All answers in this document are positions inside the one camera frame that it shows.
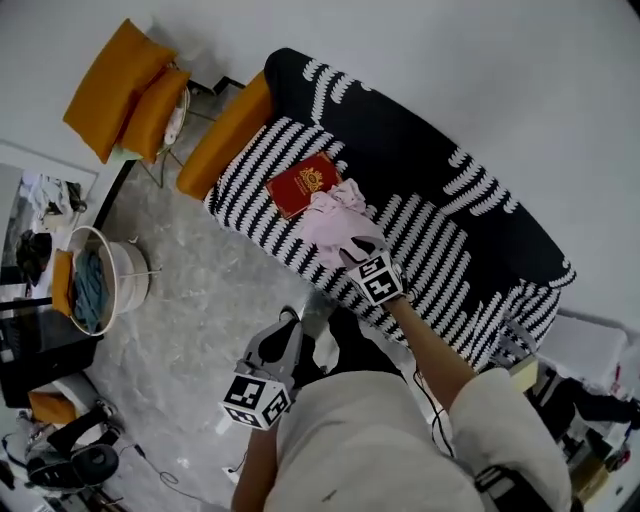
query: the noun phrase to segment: orange pillow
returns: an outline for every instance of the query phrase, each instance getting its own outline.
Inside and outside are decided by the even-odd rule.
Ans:
[[[120,141],[123,148],[156,161],[169,118],[190,76],[169,68],[144,91]]]
[[[73,253],[56,249],[51,284],[52,307],[65,316],[71,316],[71,266]]]
[[[202,201],[229,162],[272,115],[271,92],[264,71],[260,71],[193,150],[178,175],[178,190]]]
[[[76,408],[64,395],[38,391],[29,391],[28,395],[36,420],[66,425],[76,419]]]
[[[140,94],[175,56],[126,19],[96,57],[63,120],[103,164]]]

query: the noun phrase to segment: gold emblem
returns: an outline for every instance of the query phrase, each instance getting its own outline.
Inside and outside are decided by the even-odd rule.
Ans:
[[[312,194],[322,188],[322,174],[313,167],[302,169],[300,177]]]

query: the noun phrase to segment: sofa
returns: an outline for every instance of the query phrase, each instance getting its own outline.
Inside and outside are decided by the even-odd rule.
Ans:
[[[543,341],[571,263],[520,202],[425,120],[330,65],[284,48],[193,151],[177,188],[224,228],[406,343],[345,269],[324,268],[265,182],[324,151],[353,178],[408,278],[416,311],[476,370],[511,366]]]

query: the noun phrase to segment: red passport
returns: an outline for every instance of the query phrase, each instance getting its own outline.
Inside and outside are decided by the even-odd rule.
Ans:
[[[295,217],[311,203],[311,194],[327,192],[342,178],[325,153],[312,157],[267,181],[267,191],[285,219]]]

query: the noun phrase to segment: black wire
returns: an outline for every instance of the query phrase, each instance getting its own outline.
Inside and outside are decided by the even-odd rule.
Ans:
[[[12,436],[14,434],[16,434],[16,432],[9,432],[8,434],[5,434],[2,437],[2,447],[4,448],[4,452],[7,454],[7,457],[9,458],[9,460],[11,462],[13,462],[16,466],[19,466],[21,468],[27,469],[27,465],[24,462],[22,462],[21,460],[18,460],[13,455],[11,455],[9,453],[9,449],[7,448],[8,444],[9,444],[8,441],[7,441],[7,437]]]
[[[142,457],[146,461],[146,463],[149,464],[151,469],[153,469],[156,473],[158,473],[158,477],[160,478],[160,481],[164,485],[166,485],[169,489],[177,492],[178,494],[182,494],[187,498],[191,498],[192,500],[199,501],[200,503],[209,504],[208,501],[205,501],[204,499],[198,496],[194,496],[193,494],[189,494],[188,492],[184,492],[184,491],[181,491],[180,489],[176,489],[175,487],[173,487],[174,485],[178,485],[180,483],[180,480],[178,480],[178,477],[175,476],[173,473],[169,473],[168,471],[160,471],[153,462],[147,459],[147,454],[144,452],[144,450],[140,447],[139,444],[133,443],[128,446],[125,446],[124,448],[122,448],[122,450],[120,450],[119,455],[122,455],[122,452],[124,452],[127,448],[134,448],[135,451],[138,453],[138,455],[140,455],[140,457]]]
[[[232,473],[237,473],[237,472],[238,472],[238,470],[239,470],[239,469],[242,467],[242,465],[244,464],[244,461],[245,461],[245,460],[247,460],[247,451],[248,451],[248,450],[246,450],[246,451],[244,452],[244,455],[242,456],[242,460],[240,461],[240,464],[238,464],[238,466],[236,467],[236,469],[232,469],[232,470],[231,470],[231,472],[232,472]]]
[[[433,402],[433,400],[429,396],[429,393],[427,393],[427,391],[424,389],[424,386],[422,385],[422,383],[418,381],[418,378],[419,378],[418,375],[419,375],[419,371],[416,368],[416,371],[413,372],[413,382],[416,383],[416,386],[418,386],[420,391],[422,391],[422,394],[424,394],[424,396],[427,397],[427,400],[429,400],[429,405],[431,405],[431,408],[433,409],[433,412],[436,413],[436,417],[431,422],[431,440],[433,441],[433,444],[435,444],[437,446],[436,438],[435,438],[435,435],[433,433],[435,422],[437,421],[438,422],[438,428],[440,430],[440,435],[442,436],[442,440],[444,441],[444,444],[447,447],[447,450],[449,450],[449,455],[451,457],[453,457],[454,456],[453,448],[451,448],[451,445],[449,444],[449,441],[447,441],[447,436],[444,435],[444,428],[442,426],[442,419],[440,419],[440,414],[442,413],[442,411],[444,411],[444,408],[440,409],[439,411],[436,409],[436,404]]]

